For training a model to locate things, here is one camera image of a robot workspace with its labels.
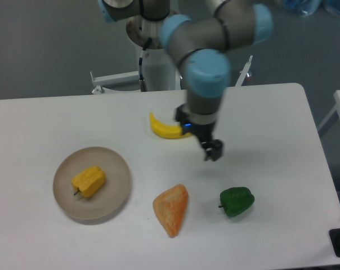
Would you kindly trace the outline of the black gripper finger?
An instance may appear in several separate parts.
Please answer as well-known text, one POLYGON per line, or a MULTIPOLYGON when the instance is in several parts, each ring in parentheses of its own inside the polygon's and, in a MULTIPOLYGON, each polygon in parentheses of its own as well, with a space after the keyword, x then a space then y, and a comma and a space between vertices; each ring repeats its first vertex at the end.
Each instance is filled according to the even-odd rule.
POLYGON ((205 152, 205 161, 217 161, 223 155, 223 142, 219 139, 202 142, 201 147, 205 152))

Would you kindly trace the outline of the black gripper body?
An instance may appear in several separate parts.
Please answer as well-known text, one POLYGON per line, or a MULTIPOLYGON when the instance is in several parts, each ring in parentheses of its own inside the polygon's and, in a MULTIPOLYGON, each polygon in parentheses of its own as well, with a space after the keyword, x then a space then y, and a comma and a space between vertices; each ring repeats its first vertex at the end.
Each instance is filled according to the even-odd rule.
POLYGON ((186 121, 184 124, 184 132, 187 131, 194 135, 202 148, 214 148, 217 146, 216 140, 213 139, 215 125, 215 121, 210 124, 196 124, 186 121))

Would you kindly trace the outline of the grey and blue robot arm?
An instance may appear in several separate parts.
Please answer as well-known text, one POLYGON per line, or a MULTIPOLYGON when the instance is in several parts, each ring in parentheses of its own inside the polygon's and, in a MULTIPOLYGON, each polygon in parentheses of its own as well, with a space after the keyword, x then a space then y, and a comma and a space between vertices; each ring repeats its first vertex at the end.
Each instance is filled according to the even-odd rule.
POLYGON ((140 17, 160 23, 159 41, 186 87, 186 101, 176 109, 181 133, 199 141, 206 160, 218 160, 223 143, 212 136, 223 92, 230 82, 226 52, 251 46, 271 36, 270 10, 247 1, 209 1, 212 18, 192 22, 171 14, 169 1, 99 1, 104 18, 116 22, 140 17))

